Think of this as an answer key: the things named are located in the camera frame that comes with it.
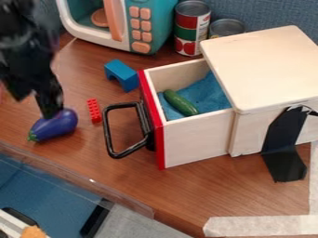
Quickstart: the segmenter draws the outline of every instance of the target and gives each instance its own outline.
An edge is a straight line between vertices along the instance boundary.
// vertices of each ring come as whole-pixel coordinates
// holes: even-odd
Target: purple eggplant
[[[52,119],[41,118],[32,126],[28,140],[43,141],[73,132],[76,129],[78,117],[75,111],[64,109]]]

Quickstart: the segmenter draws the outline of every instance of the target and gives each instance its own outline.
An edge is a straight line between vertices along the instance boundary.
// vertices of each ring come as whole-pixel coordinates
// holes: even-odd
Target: white tape
[[[318,142],[311,144],[310,214],[302,216],[210,218],[206,237],[318,234]]]
[[[207,237],[318,234],[318,216],[210,218]]]

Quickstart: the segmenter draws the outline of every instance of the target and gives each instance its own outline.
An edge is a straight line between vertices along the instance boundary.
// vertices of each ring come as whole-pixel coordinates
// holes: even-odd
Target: blue wall
[[[318,0],[205,0],[214,19],[234,18],[248,31],[297,25],[318,44]]]

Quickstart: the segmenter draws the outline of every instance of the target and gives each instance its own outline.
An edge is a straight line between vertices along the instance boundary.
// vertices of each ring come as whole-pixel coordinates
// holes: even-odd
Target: tin can
[[[245,33],[245,26],[241,21],[234,19],[221,19],[211,23],[209,38],[215,39],[239,33]]]
[[[200,42],[207,39],[211,9],[202,1],[189,0],[176,5],[175,49],[185,56],[200,55]]]

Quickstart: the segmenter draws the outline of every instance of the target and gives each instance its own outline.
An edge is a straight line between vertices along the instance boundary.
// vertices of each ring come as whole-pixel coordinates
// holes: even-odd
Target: wooden lid
[[[296,26],[206,40],[201,48],[238,113],[318,99],[318,47]]]

